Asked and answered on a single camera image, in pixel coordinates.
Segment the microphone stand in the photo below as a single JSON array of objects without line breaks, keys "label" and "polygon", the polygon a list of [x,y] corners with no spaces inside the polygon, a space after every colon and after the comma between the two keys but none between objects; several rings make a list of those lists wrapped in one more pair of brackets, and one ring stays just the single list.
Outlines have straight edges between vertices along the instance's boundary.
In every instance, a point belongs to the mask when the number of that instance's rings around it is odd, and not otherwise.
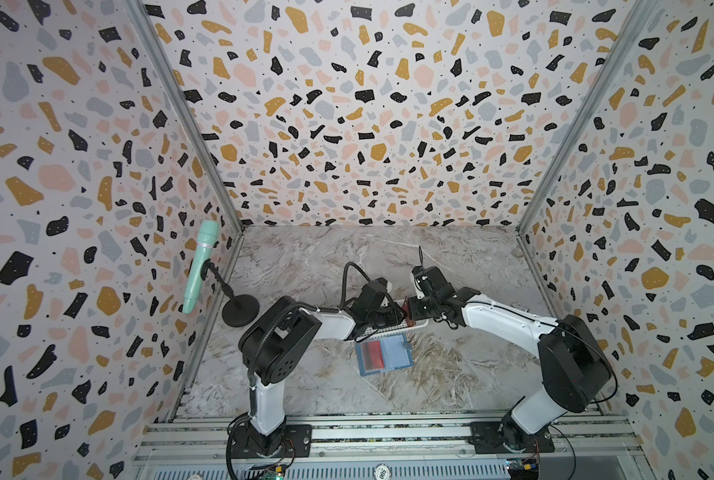
[{"label": "microphone stand", "polygon": [[224,281],[221,274],[218,272],[218,267],[216,264],[210,260],[206,260],[202,264],[202,269],[200,271],[200,276],[202,281],[208,276],[208,270],[213,272],[216,276],[216,280],[221,284],[221,291],[228,297],[228,302],[223,306],[221,310],[221,318],[223,322],[228,326],[241,327],[246,326],[250,322],[256,319],[258,312],[261,307],[258,304],[258,300],[253,295],[243,294],[234,295],[234,290]]}]

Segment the terrazzo pattern wall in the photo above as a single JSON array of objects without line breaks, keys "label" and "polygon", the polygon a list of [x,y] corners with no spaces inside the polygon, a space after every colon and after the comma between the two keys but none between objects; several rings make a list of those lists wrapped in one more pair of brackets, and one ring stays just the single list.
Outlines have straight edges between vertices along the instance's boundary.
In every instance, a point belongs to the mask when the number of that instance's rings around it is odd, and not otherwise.
[{"label": "terrazzo pattern wall", "polygon": [[714,478],[714,2],[657,9],[526,238],[660,478]]},{"label": "terrazzo pattern wall", "polygon": [[223,214],[120,8],[0,2],[0,478],[124,478],[210,302]]},{"label": "terrazzo pattern wall", "polygon": [[147,5],[247,224],[513,224],[633,2]]}]

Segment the black round stand base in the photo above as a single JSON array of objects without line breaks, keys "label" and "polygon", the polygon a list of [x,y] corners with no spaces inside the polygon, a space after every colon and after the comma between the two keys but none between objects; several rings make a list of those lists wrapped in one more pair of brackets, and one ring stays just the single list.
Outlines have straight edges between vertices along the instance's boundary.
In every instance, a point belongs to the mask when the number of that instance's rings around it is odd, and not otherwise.
[{"label": "black round stand base", "polygon": [[226,302],[221,311],[221,318],[228,326],[240,327],[256,319],[261,306],[252,295],[237,295]]}]

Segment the white sticker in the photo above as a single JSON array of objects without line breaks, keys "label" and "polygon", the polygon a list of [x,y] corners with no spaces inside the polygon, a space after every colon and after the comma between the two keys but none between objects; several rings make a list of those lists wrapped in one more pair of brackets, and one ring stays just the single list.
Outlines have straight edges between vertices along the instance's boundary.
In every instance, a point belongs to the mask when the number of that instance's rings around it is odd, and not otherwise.
[{"label": "white sticker", "polygon": [[375,480],[389,480],[391,478],[391,470],[388,466],[381,463],[381,465],[375,468],[373,476]]}]

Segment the white basket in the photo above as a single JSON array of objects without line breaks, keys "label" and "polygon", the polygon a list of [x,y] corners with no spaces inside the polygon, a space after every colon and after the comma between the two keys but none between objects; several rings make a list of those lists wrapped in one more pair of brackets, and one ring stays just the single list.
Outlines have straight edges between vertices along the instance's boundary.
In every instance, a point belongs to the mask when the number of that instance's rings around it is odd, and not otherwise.
[{"label": "white basket", "polygon": [[388,326],[384,329],[378,329],[378,331],[373,330],[371,327],[368,327],[365,329],[364,334],[362,335],[362,338],[370,335],[370,340],[376,339],[382,336],[389,336],[389,335],[397,335],[398,333],[404,333],[404,332],[410,332],[412,330],[418,330],[424,328],[426,325],[429,324],[429,319],[423,319],[419,322],[416,322],[415,325],[413,326],[408,326],[408,322],[406,320],[402,320],[402,323],[399,325],[395,326]]}]

